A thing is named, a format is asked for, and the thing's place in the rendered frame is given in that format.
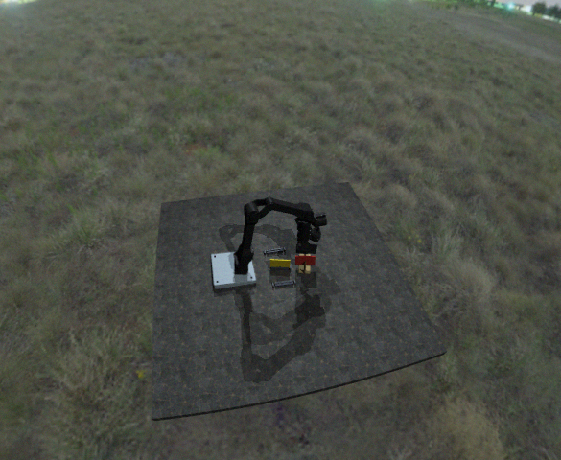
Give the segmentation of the yellow flat board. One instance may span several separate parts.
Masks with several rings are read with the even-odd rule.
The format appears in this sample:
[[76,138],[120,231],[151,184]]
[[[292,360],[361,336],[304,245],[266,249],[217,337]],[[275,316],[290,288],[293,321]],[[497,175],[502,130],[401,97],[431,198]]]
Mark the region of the yellow flat board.
[[290,262],[291,260],[270,259],[270,268],[281,266],[281,267],[288,267],[290,269]]

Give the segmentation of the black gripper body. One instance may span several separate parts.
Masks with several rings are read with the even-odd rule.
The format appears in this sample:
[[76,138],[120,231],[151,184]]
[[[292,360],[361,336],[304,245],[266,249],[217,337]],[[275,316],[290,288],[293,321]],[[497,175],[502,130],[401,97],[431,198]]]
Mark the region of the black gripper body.
[[310,251],[310,246],[307,244],[308,241],[306,240],[308,234],[310,233],[309,231],[301,231],[298,228],[298,224],[297,224],[297,239],[299,240],[299,243],[296,245],[296,253],[300,253],[300,254],[309,254]]

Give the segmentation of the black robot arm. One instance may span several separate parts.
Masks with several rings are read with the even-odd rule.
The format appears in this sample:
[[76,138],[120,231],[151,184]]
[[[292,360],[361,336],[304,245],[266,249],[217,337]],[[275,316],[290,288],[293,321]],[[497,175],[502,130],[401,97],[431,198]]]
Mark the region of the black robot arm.
[[[266,205],[266,206],[265,206]],[[258,206],[265,206],[261,211]],[[235,274],[247,275],[248,264],[253,260],[253,248],[251,245],[254,226],[259,219],[263,218],[269,211],[279,211],[297,216],[295,218],[296,224],[301,231],[309,231],[306,240],[309,239],[318,242],[321,237],[320,227],[327,225],[327,218],[325,212],[314,214],[312,208],[308,203],[290,203],[287,201],[266,197],[264,199],[255,199],[244,206],[245,213],[245,228],[243,233],[242,244],[238,250],[233,254]],[[314,228],[312,229],[312,226]]]

